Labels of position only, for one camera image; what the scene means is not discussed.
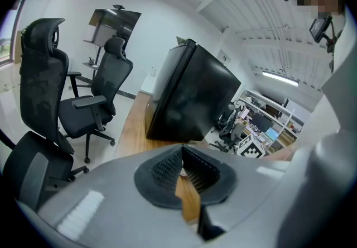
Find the mesh backrest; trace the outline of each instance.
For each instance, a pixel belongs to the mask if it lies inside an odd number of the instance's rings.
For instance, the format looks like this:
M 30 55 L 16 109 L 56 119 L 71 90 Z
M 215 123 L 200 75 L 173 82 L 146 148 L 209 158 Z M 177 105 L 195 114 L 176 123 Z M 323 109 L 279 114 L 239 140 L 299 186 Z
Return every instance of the mesh backrest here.
M 225 126 L 220 132 L 219 132 L 219 137 L 222 138 L 223 136 L 227 135 L 233 128 L 234 126 L 234 121 L 237 118 L 239 111 L 235 110 L 233 118 L 229 121 L 227 126 Z
M 24 123 L 67 152 L 73 149 L 58 131 L 58 109 L 68 70 L 67 55 L 43 40 L 51 38 L 56 20 L 33 22 L 23 37 L 20 110 Z
M 230 134 L 230 139 L 233 141 L 235 139 L 235 135 L 237 135 L 237 137 L 240 137 L 245 127 L 246 125 L 242 123 L 237 123 L 235 128 L 232 130 L 232 133 Z
M 107 99 L 103 107 L 111 115 L 115 115 L 114 97 L 133 69 L 133 63 L 128 59 L 122 59 L 119 50 L 121 49 L 117 48 L 117 53 L 105 51 L 91 86 L 93 96 L 103 95 Z

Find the white ceiling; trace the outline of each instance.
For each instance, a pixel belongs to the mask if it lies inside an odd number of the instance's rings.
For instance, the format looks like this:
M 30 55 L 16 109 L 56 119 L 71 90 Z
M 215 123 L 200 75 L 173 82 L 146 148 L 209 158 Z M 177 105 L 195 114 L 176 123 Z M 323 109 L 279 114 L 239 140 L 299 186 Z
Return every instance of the white ceiling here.
M 324 42 L 317 45 L 308 29 L 313 17 L 283 0 L 182 0 L 220 31 L 230 27 L 242 43 L 252 71 L 282 73 L 320 89 L 330 76 Z M 342 29 L 343 22 L 336 25 Z

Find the black monitor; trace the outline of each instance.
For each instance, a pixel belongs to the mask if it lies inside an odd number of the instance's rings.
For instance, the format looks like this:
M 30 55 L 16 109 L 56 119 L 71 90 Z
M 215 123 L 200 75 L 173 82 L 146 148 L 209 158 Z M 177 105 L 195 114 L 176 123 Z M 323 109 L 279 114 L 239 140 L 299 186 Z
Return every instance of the black monitor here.
M 140 16 L 141 13 L 123 9 L 96 9 L 87 26 L 84 41 L 104 46 L 111 37 L 120 37 L 126 42 L 123 46 L 125 50 Z
M 262 115 L 260 112 L 254 114 L 251 123 L 256 125 L 262 132 L 268 131 L 269 128 L 273 126 L 273 121 Z

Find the wooden desk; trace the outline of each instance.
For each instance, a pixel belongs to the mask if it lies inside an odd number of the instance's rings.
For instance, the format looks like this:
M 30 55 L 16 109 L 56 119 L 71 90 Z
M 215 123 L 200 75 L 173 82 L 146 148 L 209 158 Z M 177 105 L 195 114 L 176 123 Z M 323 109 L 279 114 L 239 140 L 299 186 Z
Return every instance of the wooden desk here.
M 149 94 L 143 92 L 139 92 L 136 96 L 127 120 L 124 124 L 115 158 L 130 156 L 158 147 L 182 144 L 181 142 L 149 140 L 146 138 L 144 120 L 145 109 L 149 97 Z M 188 144 L 209 147 L 205 140 L 191 141 Z M 200 214 L 200 196 L 187 177 L 178 178 L 176 195 L 182 199 L 182 214 L 184 219 L 187 222 L 197 219 Z

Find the office chair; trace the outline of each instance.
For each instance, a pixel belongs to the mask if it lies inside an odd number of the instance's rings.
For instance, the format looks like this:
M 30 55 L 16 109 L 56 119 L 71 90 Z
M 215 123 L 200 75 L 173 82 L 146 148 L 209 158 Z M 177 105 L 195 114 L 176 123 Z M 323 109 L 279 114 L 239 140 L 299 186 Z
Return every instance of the office chair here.
M 120 37 L 112 37 L 105 43 L 105 53 L 91 85 L 93 96 L 70 98 L 60 103 L 59 117 L 68 136 L 77 139 L 86 135 L 84 162 L 87 164 L 90 163 L 91 135 L 110 140 L 110 145 L 115 145 L 115 139 L 102 132 L 105 131 L 103 126 L 115 116 L 114 97 L 133 69 L 133 63 L 123 54 L 124 44 Z
M 233 111 L 234 111 L 233 109 L 230 109 L 229 107 L 227 107 L 226 110 L 221 115 L 221 118 L 215 122 L 214 129 L 211 131 L 211 133 L 213 133 L 216 130 L 221 131 L 227 125 L 228 118 L 233 113 Z
M 215 141 L 216 145 L 210 144 L 213 147 L 216 147 L 220 151 L 228 152 L 239 140 L 241 140 L 240 135 L 242 134 L 245 125 L 238 123 L 235 125 L 235 120 L 242 110 L 238 110 L 240 107 L 245 109 L 245 106 L 241 102 L 235 101 L 234 104 L 230 104 L 230 108 L 235 107 L 234 117 L 228 122 L 228 124 L 219 132 L 219 138 L 223 140 L 224 145 L 220 144 L 218 141 Z
M 3 175 L 16 198 L 26 198 L 31 208 L 48 199 L 56 188 L 73 181 L 89 169 L 71 171 L 73 148 L 58 130 L 58 110 L 68 70 L 68 57 L 53 47 L 52 33 L 63 18 L 41 18 L 29 25 L 22 36 L 20 111 L 30 129 L 12 152 Z

